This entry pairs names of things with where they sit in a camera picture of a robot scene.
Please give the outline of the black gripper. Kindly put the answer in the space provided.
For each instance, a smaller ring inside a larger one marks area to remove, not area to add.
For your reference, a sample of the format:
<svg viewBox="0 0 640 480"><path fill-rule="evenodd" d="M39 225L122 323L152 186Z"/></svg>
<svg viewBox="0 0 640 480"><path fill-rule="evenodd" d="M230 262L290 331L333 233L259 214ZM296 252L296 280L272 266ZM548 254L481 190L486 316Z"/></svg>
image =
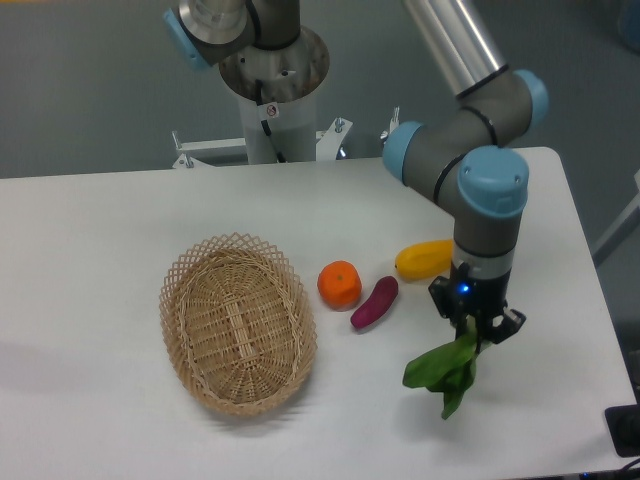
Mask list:
<svg viewBox="0 0 640 480"><path fill-rule="evenodd" d="M513 258L513 251L485 257L455 247L449 276L438 276L429 286L439 315L455 328L456 340L469 332L468 318L475 320L476 355L517 334L526 322L506 299Z"/></svg>

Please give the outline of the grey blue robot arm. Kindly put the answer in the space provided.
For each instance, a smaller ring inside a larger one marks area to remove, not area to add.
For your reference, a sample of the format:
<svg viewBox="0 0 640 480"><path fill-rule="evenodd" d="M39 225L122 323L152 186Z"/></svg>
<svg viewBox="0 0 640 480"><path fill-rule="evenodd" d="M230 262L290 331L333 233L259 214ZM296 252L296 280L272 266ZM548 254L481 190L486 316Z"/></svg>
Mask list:
<svg viewBox="0 0 640 480"><path fill-rule="evenodd" d="M448 277L429 291L439 314L476 345L498 344L525 316L506 291L529 169L510 143L546 115L544 83L512 70L470 1L408 1L405 9L441 69L459 108L431 129L395 122L383 148L389 173L454 220ZM179 1L163 16L195 69L217 67L250 108L245 132L253 163L312 161L315 134L293 125L287 106L323 83L329 56L300 21L296 1Z"/></svg>

